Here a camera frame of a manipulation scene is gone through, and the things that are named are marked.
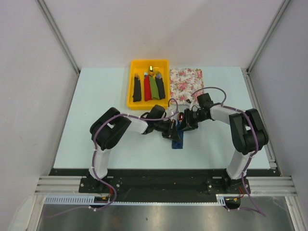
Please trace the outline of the dark blue paper napkin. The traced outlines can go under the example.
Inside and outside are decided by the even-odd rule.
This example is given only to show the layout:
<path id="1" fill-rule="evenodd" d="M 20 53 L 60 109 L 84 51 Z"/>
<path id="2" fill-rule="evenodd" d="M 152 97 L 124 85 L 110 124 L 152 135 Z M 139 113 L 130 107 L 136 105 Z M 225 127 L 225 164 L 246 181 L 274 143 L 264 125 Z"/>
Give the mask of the dark blue paper napkin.
<path id="1" fill-rule="evenodd" d="M 172 141 L 172 149 L 183 149 L 183 134 L 184 132 L 180 130 L 180 122 L 176 125 L 176 130 L 181 141 Z"/>

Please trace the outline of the iridescent rainbow spoon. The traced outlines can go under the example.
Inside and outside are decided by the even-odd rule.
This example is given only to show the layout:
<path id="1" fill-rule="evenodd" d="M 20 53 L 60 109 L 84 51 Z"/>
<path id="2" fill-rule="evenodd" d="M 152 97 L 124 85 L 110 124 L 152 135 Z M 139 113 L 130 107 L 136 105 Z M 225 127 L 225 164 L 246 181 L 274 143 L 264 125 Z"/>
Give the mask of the iridescent rainbow spoon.
<path id="1" fill-rule="evenodd" d="M 178 121 L 181 122 L 181 121 L 183 120 L 183 118 L 184 118 L 184 113 L 183 113 L 183 112 L 180 112 L 180 113 L 178 114 Z"/>

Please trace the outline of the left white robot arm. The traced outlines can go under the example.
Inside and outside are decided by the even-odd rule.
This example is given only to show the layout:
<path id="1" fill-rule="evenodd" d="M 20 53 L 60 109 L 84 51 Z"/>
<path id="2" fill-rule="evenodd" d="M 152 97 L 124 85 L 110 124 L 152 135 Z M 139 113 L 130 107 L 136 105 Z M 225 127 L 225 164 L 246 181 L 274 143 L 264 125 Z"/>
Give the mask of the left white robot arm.
<path id="1" fill-rule="evenodd" d="M 182 143 L 182 137 L 177 131 L 177 121 L 172 118 L 178 113 L 178 109 L 172 109 L 168 114 L 167 110 L 159 105 L 141 116 L 123 114 L 114 107 L 107 110 L 90 127 L 94 151 L 89 168 L 92 177 L 89 186 L 98 193 L 106 188 L 104 177 L 108 172 L 111 149 L 127 131 L 146 135 L 156 130 L 162 133 L 163 138 Z"/>

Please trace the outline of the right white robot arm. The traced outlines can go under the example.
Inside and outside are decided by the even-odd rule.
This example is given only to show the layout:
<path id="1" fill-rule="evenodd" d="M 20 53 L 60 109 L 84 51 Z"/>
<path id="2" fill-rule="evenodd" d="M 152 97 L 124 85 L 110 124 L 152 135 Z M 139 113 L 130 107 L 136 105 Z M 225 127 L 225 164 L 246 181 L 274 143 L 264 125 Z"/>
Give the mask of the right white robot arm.
<path id="1" fill-rule="evenodd" d="M 197 129 L 198 123 L 205 120 L 220 121 L 230 126 L 235 151 L 222 177 L 221 186 L 225 192 L 233 193 L 245 185 L 248 166 L 257 152 L 268 144 L 268 133 L 257 109 L 242 111 L 213 103 L 208 93 L 199 95 L 197 100 L 197 110 L 185 109 L 178 116 L 179 130 Z"/>

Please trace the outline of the green napkin roll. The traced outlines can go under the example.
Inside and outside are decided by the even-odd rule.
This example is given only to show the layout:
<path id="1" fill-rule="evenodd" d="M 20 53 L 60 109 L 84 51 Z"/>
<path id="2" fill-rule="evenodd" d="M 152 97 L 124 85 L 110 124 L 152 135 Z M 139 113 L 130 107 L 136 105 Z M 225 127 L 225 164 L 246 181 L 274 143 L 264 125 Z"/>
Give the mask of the green napkin roll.
<path id="1" fill-rule="evenodd" d="M 157 87 L 155 78 L 153 76 L 149 76 L 149 81 L 150 81 L 152 99 L 159 100 L 160 97 L 159 97 L 158 87 Z"/>

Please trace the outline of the red napkin roll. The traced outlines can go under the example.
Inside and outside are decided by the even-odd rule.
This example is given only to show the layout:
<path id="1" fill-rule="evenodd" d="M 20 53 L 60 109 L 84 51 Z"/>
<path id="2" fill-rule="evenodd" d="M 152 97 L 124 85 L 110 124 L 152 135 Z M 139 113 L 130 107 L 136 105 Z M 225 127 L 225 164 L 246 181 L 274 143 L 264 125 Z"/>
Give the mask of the red napkin roll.
<path id="1" fill-rule="evenodd" d="M 149 101 L 152 99 L 149 75 L 147 72 L 144 73 L 144 100 Z"/>

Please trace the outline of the black napkin roll right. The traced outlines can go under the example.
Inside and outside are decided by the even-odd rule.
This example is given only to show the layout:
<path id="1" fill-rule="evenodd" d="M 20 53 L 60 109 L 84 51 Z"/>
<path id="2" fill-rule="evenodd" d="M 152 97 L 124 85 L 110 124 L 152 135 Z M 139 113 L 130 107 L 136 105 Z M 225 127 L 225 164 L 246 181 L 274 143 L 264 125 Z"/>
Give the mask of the black napkin roll right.
<path id="1" fill-rule="evenodd" d="M 164 88 L 164 82 L 161 73 L 157 73 L 155 76 L 155 81 L 158 89 L 158 95 L 159 99 L 165 99 L 166 94 L 165 94 L 165 88 Z"/>

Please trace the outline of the black napkin roll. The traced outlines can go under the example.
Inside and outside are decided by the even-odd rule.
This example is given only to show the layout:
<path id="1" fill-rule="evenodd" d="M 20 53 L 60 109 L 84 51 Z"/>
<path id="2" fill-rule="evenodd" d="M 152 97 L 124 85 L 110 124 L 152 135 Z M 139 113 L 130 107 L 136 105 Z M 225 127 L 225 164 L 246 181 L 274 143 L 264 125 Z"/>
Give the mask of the black napkin roll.
<path id="1" fill-rule="evenodd" d="M 141 80 L 140 76 L 135 73 L 134 74 L 134 88 L 133 88 L 133 102 L 141 101 Z"/>
<path id="2" fill-rule="evenodd" d="M 157 73 L 155 76 L 155 81 L 158 89 L 158 95 L 159 99 L 165 99 L 166 94 L 165 94 L 165 88 L 164 88 L 164 82 L 161 73 Z"/>

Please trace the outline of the black napkin roll left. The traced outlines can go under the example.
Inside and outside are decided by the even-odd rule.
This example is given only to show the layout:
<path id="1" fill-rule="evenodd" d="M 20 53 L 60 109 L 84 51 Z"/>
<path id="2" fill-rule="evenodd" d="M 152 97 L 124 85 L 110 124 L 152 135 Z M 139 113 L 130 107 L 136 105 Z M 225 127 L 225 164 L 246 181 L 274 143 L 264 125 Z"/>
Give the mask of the black napkin roll left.
<path id="1" fill-rule="evenodd" d="M 141 101 L 141 80 L 140 76 L 135 73 L 134 74 L 134 88 L 133 88 L 133 102 Z"/>

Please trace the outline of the floral rectangular tray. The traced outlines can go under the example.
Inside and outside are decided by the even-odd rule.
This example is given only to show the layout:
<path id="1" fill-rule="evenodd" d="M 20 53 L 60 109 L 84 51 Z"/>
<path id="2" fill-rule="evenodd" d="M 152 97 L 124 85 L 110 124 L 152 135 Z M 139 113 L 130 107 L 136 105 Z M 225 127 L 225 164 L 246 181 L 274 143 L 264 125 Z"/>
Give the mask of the floral rectangular tray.
<path id="1" fill-rule="evenodd" d="M 179 105 L 186 105 L 187 100 L 197 102 L 197 96 L 204 93 L 203 90 L 191 95 L 204 87 L 203 72 L 199 68 L 171 68 L 170 69 L 170 96 Z"/>

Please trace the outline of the yellow plastic bin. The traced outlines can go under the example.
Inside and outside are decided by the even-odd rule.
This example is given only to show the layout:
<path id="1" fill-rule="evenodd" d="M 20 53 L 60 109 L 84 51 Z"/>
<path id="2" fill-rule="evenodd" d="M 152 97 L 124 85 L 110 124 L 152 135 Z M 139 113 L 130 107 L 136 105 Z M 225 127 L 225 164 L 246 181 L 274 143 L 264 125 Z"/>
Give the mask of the yellow plastic bin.
<path id="1" fill-rule="evenodd" d="M 164 108 L 170 99 L 169 61 L 133 60 L 130 63 L 127 106 L 131 110 Z"/>

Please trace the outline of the gold spoon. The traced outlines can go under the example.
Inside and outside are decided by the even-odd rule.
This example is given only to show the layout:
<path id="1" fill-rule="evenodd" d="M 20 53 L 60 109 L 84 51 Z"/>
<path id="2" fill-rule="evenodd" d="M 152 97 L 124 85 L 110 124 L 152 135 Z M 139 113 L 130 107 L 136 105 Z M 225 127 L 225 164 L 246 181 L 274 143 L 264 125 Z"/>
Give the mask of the gold spoon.
<path id="1" fill-rule="evenodd" d="M 150 76 L 153 76 L 153 75 L 155 74 L 154 68 L 153 68 L 152 66 L 149 66 L 148 74 L 149 74 Z"/>

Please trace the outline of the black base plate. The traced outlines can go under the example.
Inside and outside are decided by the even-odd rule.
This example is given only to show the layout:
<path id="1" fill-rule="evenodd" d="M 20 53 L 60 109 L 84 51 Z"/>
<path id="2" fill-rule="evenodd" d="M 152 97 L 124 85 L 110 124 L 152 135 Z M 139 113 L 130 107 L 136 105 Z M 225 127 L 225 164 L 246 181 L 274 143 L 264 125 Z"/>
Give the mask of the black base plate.
<path id="1" fill-rule="evenodd" d="M 250 169 L 244 183 L 231 182 L 223 169 L 110 169 L 102 181 L 96 180 L 86 169 L 53 168 L 49 175 L 80 177 L 77 191 L 98 194 L 104 202 L 111 196 L 116 202 L 203 203 L 214 201 L 215 194 L 238 195 L 250 189 L 252 177 L 278 177 L 280 172 Z"/>

